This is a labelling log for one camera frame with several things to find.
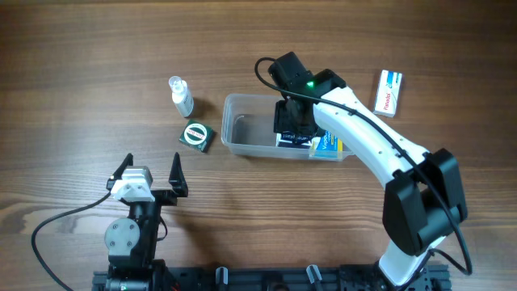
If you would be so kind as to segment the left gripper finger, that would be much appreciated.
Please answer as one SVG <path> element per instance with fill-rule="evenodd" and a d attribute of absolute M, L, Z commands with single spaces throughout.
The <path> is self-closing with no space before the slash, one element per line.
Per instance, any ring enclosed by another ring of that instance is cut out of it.
<path fill-rule="evenodd" d="M 168 181 L 176 196 L 188 197 L 187 181 L 183 174 L 181 159 L 178 152 L 174 154 Z"/>
<path fill-rule="evenodd" d="M 126 155 L 126 157 L 124 158 L 123 162 L 119 165 L 119 167 L 111 175 L 110 179 L 112 179 L 112 180 L 121 179 L 122 174 L 124 173 L 125 169 L 132 165 L 133 165 L 133 155 L 131 153 L 128 153 Z"/>

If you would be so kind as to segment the white Hansaplast plaster box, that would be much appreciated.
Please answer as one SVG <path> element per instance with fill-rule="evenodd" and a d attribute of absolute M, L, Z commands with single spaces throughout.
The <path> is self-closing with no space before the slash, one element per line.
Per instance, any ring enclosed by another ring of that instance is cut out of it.
<path fill-rule="evenodd" d="M 276 146 L 285 148 L 309 149 L 312 146 L 312 138 L 297 136 L 291 133 L 277 133 Z"/>

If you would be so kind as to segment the blue VapoDrops box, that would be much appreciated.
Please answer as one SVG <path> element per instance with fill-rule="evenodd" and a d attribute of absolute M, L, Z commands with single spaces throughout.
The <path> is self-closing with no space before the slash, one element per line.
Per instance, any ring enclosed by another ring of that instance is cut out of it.
<path fill-rule="evenodd" d="M 338 159 L 343 153 L 343 143 L 329 131 L 312 139 L 309 151 L 311 158 Z"/>

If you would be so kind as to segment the white dropper bottle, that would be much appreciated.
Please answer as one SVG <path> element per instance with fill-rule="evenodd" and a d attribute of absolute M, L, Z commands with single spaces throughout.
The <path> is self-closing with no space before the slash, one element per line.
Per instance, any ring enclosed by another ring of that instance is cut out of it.
<path fill-rule="evenodd" d="M 194 109 L 194 99 L 187 82 L 179 76 L 173 76 L 169 79 L 169 86 L 174 105 L 182 117 L 188 118 Z"/>

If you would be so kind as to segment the white Panadol box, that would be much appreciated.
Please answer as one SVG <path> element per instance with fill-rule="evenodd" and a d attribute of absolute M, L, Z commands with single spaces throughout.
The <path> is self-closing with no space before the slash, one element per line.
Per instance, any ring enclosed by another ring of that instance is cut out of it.
<path fill-rule="evenodd" d="M 401 89 L 403 74 L 391 70 L 382 70 L 376 92 L 373 113 L 393 118 L 397 111 L 397 101 Z"/>

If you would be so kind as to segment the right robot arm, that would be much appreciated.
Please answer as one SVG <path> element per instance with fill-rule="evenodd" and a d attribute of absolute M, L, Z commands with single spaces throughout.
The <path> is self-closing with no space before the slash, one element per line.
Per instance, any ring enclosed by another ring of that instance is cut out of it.
<path fill-rule="evenodd" d="M 335 72 L 307 70 L 293 52 L 271 59 L 266 85 L 282 99 L 273 130 L 292 146 L 326 145 L 327 134 L 342 141 L 367 166 L 385 191 L 382 222 L 390 238 L 381 258 L 367 268 L 364 283 L 374 290 L 406 290 L 429 278 L 427 263 L 443 256 L 460 272 L 473 272 L 460 230 L 468 216 L 456 158 L 414 144 L 370 112 Z"/>

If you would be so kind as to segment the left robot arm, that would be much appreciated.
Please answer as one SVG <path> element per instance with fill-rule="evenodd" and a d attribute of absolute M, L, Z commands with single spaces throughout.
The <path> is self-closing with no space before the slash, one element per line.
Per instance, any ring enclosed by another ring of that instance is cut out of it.
<path fill-rule="evenodd" d="M 168 182 L 170 189 L 153 190 L 153 177 L 147 166 L 135 166 L 128 154 L 107 181 L 107 190 L 115 200 L 129 207 L 128 216 L 115 220 L 106 229 L 108 271 L 98 272 L 93 290 L 180 290 L 179 282 L 162 259 L 155 258 L 161 210 L 176 206 L 179 197 L 188 196 L 179 154 L 175 154 Z"/>

